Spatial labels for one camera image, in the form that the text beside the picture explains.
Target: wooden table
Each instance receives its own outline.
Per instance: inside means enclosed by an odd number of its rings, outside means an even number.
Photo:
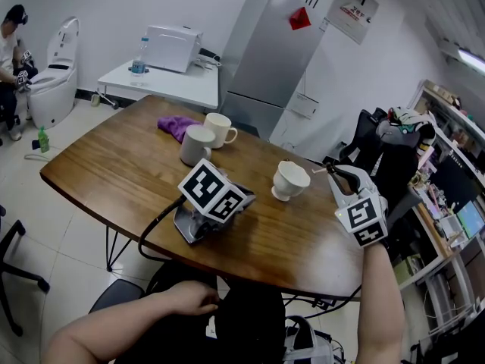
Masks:
[[[177,185],[190,171],[179,160],[180,144],[157,128],[157,119],[168,115],[204,118],[145,97],[70,145],[40,175],[87,214],[138,240],[180,195]],[[286,158],[306,169],[311,185],[281,202],[271,186],[278,163]],[[254,191],[256,201],[227,232],[192,246],[174,227],[171,213],[147,237],[148,248],[223,278],[270,284],[289,293],[338,299],[359,286],[362,251],[345,237],[334,216],[327,175],[311,172],[317,165],[243,131],[234,144],[214,150],[211,161]],[[100,238],[93,246],[102,244]]]

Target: water bottle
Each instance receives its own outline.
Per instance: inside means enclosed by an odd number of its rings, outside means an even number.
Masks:
[[[143,85],[143,77],[145,76],[145,49],[149,45],[149,39],[142,38],[142,42],[139,44],[139,50],[136,57],[133,59],[131,65],[131,84],[135,86]]]

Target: white desk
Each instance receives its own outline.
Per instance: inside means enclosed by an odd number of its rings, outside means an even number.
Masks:
[[[149,67],[145,74],[144,85],[132,85],[131,72],[128,70],[132,61],[122,64],[98,79],[100,85],[114,86],[121,89],[153,94],[168,99],[175,99],[205,108],[217,109],[219,82],[218,69],[203,69],[191,65],[186,73],[175,73]]]

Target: monitor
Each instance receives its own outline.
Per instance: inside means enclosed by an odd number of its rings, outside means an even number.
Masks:
[[[472,238],[480,231],[481,228],[485,226],[485,222],[483,221],[482,216],[478,212],[478,209],[475,208],[475,205],[472,201],[467,203],[457,213],[457,216],[462,223],[463,229],[465,229],[468,238]]]

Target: tiled floor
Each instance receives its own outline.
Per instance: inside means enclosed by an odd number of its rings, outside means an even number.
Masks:
[[[66,148],[116,111],[107,105],[92,108],[88,102],[78,101],[71,114],[58,126],[48,130],[52,149],[49,155]],[[27,235],[11,244],[6,261],[19,268],[35,272],[46,279],[51,290],[46,296],[31,281],[4,275],[11,310],[23,327],[23,337],[16,337],[8,327],[0,310],[0,363],[37,364],[49,338],[60,327],[85,315],[99,295],[117,278],[124,278],[145,287],[158,268],[157,262],[138,254],[131,243],[114,265],[114,271],[105,270],[105,227],[75,208],[66,199],[47,186],[39,177],[45,162],[27,161],[23,156],[31,152],[31,141],[37,129],[31,123],[23,126],[21,141],[11,142],[5,133],[0,147],[0,203],[8,213],[2,221],[2,237],[16,219],[27,229]],[[120,249],[126,239],[117,242]],[[220,279],[220,295],[229,287]],[[426,333],[426,325],[419,324],[421,307],[413,287],[408,295],[412,306],[413,328],[408,328],[403,346]],[[312,315],[317,311],[304,302],[292,302],[287,315]],[[358,303],[350,303],[337,312],[312,318],[314,328],[331,334],[345,348],[346,358],[357,355]],[[208,326],[214,335],[214,323]]]

